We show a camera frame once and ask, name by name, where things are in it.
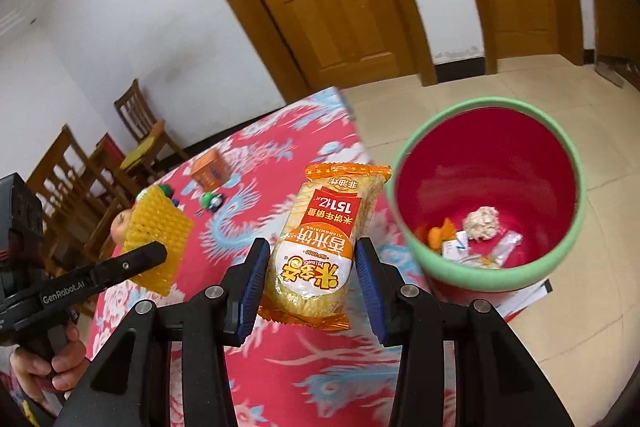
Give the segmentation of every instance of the green rim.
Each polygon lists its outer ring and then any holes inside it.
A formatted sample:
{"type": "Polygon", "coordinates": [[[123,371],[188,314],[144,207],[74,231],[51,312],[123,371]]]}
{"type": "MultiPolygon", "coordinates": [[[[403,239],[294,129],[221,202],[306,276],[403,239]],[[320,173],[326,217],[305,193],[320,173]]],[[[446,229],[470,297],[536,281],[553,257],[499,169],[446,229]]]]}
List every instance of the green rim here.
{"type": "Polygon", "coordinates": [[[562,238],[562,241],[560,241],[553,250],[542,256],[540,259],[533,261],[533,263],[515,268],[485,270],[470,266],[462,266],[454,263],[453,261],[443,259],[442,256],[434,253],[418,241],[412,231],[405,225],[404,220],[400,216],[398,208],[396,207],[396,175],[394,175],[390,182],[386,184],[386,193],[391,206],[391,211],[396,218],[396,223],[398,223],[398,226],[402,230],[407,246],[410,248],[411,252],[420,262],[428,275],[432,276],[434,279],[468,290],[482,292],[511,291],[533,284],[534,282],[544,279],[553,272],[574,245],[575,240],[578,237],[578,233],[580,232],[582,220],[584,219],[584,200],[586,192],[580,156],[578,155],[574,144],[558,123],[548,114],[545,114],[528,103],[511,100],[510,98],[501,98],[498,96],[475,98],[473,100],[468,100],[467,102],[454,105],[425,123],[407,141],[404,148],[398,155],[393,167],[394,173],[399,172],[404,158],[406,158],[406,156],[414,149],[414,146],[422,139],[422,137],[434,129],[434,127],[457,114],[481,107],[503,107],[513,109],[535,118],[554,133],[566,151],[567,156],[569,156],[574,168],[577,191],[574,219],[572,220],[571,226],[569,227],[566,235],[562,238]]]}

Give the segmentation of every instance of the human hand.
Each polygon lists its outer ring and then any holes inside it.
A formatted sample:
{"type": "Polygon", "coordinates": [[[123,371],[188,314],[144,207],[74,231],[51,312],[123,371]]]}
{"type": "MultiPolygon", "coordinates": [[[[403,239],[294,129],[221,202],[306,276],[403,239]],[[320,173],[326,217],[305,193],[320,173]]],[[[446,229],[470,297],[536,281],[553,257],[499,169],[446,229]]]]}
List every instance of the human hand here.
{"type": "Polygon", "coordinates": [[[69,324],[65,333],[68,344],[51,360],[51,363],[21,347],[18,347],[10,358],[14,375],[24,393],[50,413],[52,410],[36,382],[36,377],[46,377],[53,366],[53,370],[57,373],[52,380],[53,387],[65,392],[66,398],[89,367],[89,360],[85,358],[86,348],[80,341],[78,328],[69,324]]]}

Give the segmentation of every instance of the yellow mesh foam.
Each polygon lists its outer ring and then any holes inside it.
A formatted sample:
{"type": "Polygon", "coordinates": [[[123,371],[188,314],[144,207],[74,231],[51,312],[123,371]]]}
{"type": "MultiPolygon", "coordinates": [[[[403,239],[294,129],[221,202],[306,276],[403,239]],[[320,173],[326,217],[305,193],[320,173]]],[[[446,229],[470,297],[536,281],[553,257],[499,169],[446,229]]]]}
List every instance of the yellow mesh foam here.
{"type": "Polygon", "coordinates": [[[135,250],[152,241],[166,248],[166,261],[131,280],[148,290],[167,296],[182,261],[193,221],[185,216],[160,187],[151,187],[136,203],[131,214],[122,253],[135,250]]]}

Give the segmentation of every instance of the red floral tablecloth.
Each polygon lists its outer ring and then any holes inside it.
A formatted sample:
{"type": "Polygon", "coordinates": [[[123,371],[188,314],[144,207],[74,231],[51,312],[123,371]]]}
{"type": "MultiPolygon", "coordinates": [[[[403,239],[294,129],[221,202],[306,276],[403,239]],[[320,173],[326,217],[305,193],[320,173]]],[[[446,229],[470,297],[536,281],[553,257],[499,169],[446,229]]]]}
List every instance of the red floral tablecloth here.
{"type": "MultiPolygon", "coordinates": [[[[202,192],[189,177],[194,158],[160,181],[175,189],[179,208],[195,222],[175,283],[165,298],[129,281],[103,293],[88,346],[91,358],[138,300],[150,298],[161,306],[182,302],[219,283],[229,266],[244,259],[255,237],[267,238],[273,247],[305,181],[305,166],[369,162],[335,89],[289,105],[216,148],[233,172],[222,189],[224,206],[214,215],[197,215],[202,192]]],[[[378,202],[369,236],[385,263],[398,266],[407,282],[426,288],[384,198],[378,202]]],[[[382,347],[373,335],[354,272],[347,313],[351,329],[338,333],[258,317],[242,347],[226,348],[240,427],[387,425],[401,350],[382,347]]],[[[173,427],[184,425],[180,354],[180,349],[172,353],[173,427]]],[[[452,426],[455,377],[451,345],[446,349],[446,369],[444,425],[452,426]]]]}

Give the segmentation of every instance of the black baseboard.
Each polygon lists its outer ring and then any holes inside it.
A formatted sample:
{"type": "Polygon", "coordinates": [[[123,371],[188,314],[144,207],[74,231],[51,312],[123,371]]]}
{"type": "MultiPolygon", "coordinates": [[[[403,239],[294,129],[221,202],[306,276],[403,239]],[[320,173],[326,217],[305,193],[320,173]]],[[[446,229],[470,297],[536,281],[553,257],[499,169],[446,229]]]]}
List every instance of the black baseboard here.
{"type": "Polygon", "coordinates": [[[462,78],[471,78],[472,76],[481,76],[486,73],[484,57],[465,58],[455,62],[436,64],[435,68],[439,84],[452,80],[461,80],[462,78]]]}
{"type": "MultiPolygon", "coordinates": [[[[274,113],[274,112],[275,111],[265,113],[261,116],[257,116],[256,118],[252,118],[251,120],[247,120],[246,122],[242,122],[242,123],[239,123],[238,125],[225,129],[224,131],[220,131],[215,134],[212,134],[211,136],[206,137],[204,140],[200,140],[199,142],[194,143],[193,145],[185,147],[184,151],[189,155],[189,158],[192,158],[195,155],[198,155],[201,152],[206,151],[208,148],[214,146],[219,141],[222,141],[225,138],[229,138],[233,133],[238,132],[241,129],[244,129],[245,127],[251,125],[252,123],[257,122],[258,120],[261,120],[265,116],[269,116],[271,113],[274,113]]],[[[167,156],[166,158],[162,158],[158,162],[158,170],[170,171],[171,169],[176,168],[182,162],[183,162],[183,159],[180,158],[180,156],[178,156],[176,153],[174,153],[170,156],[167,156]]]]}
{"type": "Polygon", "coordinates": [[[594,64],[596,61],[596,50],[585,50],[582,54],[584,64],[594,64]]]}

